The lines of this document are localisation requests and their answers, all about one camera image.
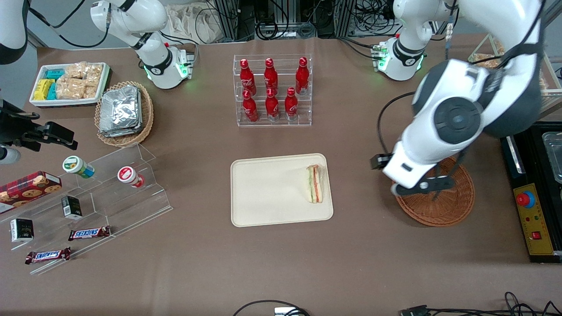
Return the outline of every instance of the small black box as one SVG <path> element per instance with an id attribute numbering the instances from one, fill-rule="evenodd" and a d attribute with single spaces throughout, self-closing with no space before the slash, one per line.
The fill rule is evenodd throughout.
<path id="1" fill-rule="evenodd" d="M 15 218 L 10 221 L 12 242 L 33 239 L 33 222 L 30 219 Z"/>
<path id="2" fill-rule="evenodd" d="M 82 209 L 80 208 L 80 201 L 72 196 L 65 196 L 61 199 L 62 210 L 65 217 L 73 220 L 82 218 Z"/>

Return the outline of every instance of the coca-cola bottle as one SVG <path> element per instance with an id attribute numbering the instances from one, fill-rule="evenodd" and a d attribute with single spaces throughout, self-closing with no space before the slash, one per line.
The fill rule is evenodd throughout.
<path id="1" fill-rule="evenodd" d="M 267 89 L 268 97 L 265 99 L 265 110 L 268 112 L 268 120 L 275 122 L 279 120 L 279 101 L 275 97 L 273 89 Z"/>
<path id="2" fill-rule="evenodd" d="M 297 119 L 297 105 L 298 100 L 297 97 L 294 95 L 295 91 L 293 87 L 287 89 L 287 97 L 285 98 L 285 114 L 287 116 L 287 120 L 294 121 Z"/>
<path id="3" fill-rule="evenodd" d="M 254 81 L 252 70 L 248 66 L 248 60 L 240 60 L 240 67 L 242 68 L 240 71 L 240 81 L 242 81 L 244 90 L 250 91 L 252 96 L 255 96 L 257 91 L 256 82 Z"/>
<path id="4" fill-rule="evenodd" d="M 277 79 L 277 71 L 275 70 L 275 67 L 273 67 L 273 59 L 271 58 L 265 60 L 264 79 L 265 88 L 272 89 L 274 95 L 276 96 L 279 80 Z"/>
<path id="5" fill-rule="evenodd" d="M 297 84 L 295 85 L 295 90 L 298 95 L 303 96 L 309 92 L 309 68 L 307 67 L 308 60 L 305 57 L 301 57 L 298 61 L 297 69 Z"/>
<path id="6" fill-rule="evenodd" d="M 242 102 L 242 106 L 244 107 L 244 113 L 248 120 L 251 123 L 255 123 L 260 119 L 260 115 L 257 113 L 256 101 L 252 99 L 250 91 L 244 90 L 242 92 L 242 96 L 244 97 L 244 101 Z"/>

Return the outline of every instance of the clear acrylic bottle rack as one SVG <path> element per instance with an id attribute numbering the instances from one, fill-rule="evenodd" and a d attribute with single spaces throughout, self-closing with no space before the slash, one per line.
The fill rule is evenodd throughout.
<path id="1" fill-rule="evenodd" d="M 151 163 L 155 157 L 142 145 L 134 144 L 96 159 L 90 164 L 96 169 L 88 179 L 65 173 L 60 176 L 62 189 L 41 197 L 25 206 L 8 211 L 0 220 L 0 229 L 10 230 L 10 221 L 27 218 L 33 221 L 34 238 L 26 243 L 12 243 L 13 251 L 21 254 L 21 264 L 31 251 L 55 251 L 70 247 L 70 260 L 111 241 L 173 208 L 164 188 L 154 177 Z M 133 188 L 117 179 L 123 166 L 133 167 L 144 177 L 141 188 Z M 82 218 L 67 219 L 63 215 L 61 199 L 64 196 L 79 199 Z M 111 226 L 111 235 L 104 238 L 68 241 L 70 231 Z M 41 274 L 66 261 L 53 260 L 32 264 L 31 274 Z"/>
<path id="2" fill-rule="evenodd" d="M 298 69 L 298 60 L 301 57 L 308 59 L 309 91 L 308 94 L 298 97 L 298 118 L 295 121 L 287 120 L 285 116 L 285 97 L 287 96 L 287 88 L 294 87 L 296 83 L 296 72 Z M 279 88 L 277 100 L 279 100 L 279 120 L 272 122 L 268 120 L 265 110 L 265 60 L 272 58 L 274 67 L 279 76 Z M 253 96 L 256 101 L 257 111 L 260 119 L 252 123 L 244 114 L 242 106 L 242 82 L 240 80 L 240 60 L 248 60 L 250 69 L 253 72 L 256 81 L 257 93 Z M 234 55 L 233 62 L 233 79 L 234 79 L 234 102 L 236 104 L 236 122 L 239 127 L 281 127 L 281 126 L 311 126 L 312 125 L 312 54 L 286 54 L 286 55 Z"/>

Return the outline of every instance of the white tray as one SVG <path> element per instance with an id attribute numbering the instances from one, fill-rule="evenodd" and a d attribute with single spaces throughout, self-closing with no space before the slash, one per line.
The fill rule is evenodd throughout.
<path id="1" fill-rule="evenodd" d="M 39 74 L 35 78 L 35 84 L 33 85 L 33 90 L 31 90 L 31 96 L 29 96 L 29 103 L 36 107 L 70 107 L 70 106 L 84 106 L 84 105 L 96 105 L 98 100 L 102 97 L 103 90 L 105 90 L 105 85 L 107 83 L 107 77 L 109 76 L 110 67 L 105 62 L 91 62 L 90 64 L 102 65 L 102 75 L 99 79 L 98 90 L 96 91 L 96 96 L 87 99 L 76 99 L 76 100 L 34 100 L 33 93 L 37 88 L 39 80 L 45 79 L 45 73 L 47 70 L 52 69 L 64 69 L 71 64 L 58 64 L 58 65 L 45 65 L 41 66 L 39 69 Z"/>
<path id="2" fill-rule="evenodd" d="M 306 167 L 322 166 L 323 202 L 307 199 Z M 230 166 L 230 219 L 236 227 L 327 220 L 334 214 L 322 154 L 236 160 Z"/>

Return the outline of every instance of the brown tablecloth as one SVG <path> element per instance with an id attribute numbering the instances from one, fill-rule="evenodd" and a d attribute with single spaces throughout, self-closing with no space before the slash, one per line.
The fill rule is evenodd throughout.
<path id="1" fill-rule="evenodd" d="M 466 58 L 483 35 L 456 35 L 452 57 Z M 366 39 L 376 43 L 380 39 Z M 543 306 L 562 297 L 562 266 L 529 264 L 499 142 L 481 136 L 465 166 L 476 187 L 474 210 L 450 228 L 409 218 L 391 182 L 369 170 L 381 152 L 380 108 L 413 91 L 443 60 L 431 42 L 422 70 L 406 82 L 373 71 L 337 40 L 280 40 L 202 46 L 193 79 L 165 91 L 137 68 L 132 49 L 39 49 L 39 65 L 104 61 L 111 83 L 142 83 L 155 104 L 143 143 L 157 157 L 155 174 L 174 210 L 41 276 L 28 275 L 20 252 L 0 238 L 2 315 L 231 315 L 253 300 L 281 299 L 315 315 L 394 315 L 410 306 L 500 308 L 505 291 Z M 314 52 L 310 128 L 238 128 L 234 54 Z M 390 108 L 384 136 L 392 145 L 412 119 L 410 99 Z M 75 131 L 75 152 L 94 160 L 116 148 L 96 137 L 94 108 L 36 109 Z M 230 222 L 230 164 L 236 159 L 323 153 L 334 216 L 324 222 L 237 228 Z M 36 170 L 61 174 L 74 154 L 43 145 L 0 167 L 6 183 Z M 244 315 L 272 315 L 273 306 Z"/>

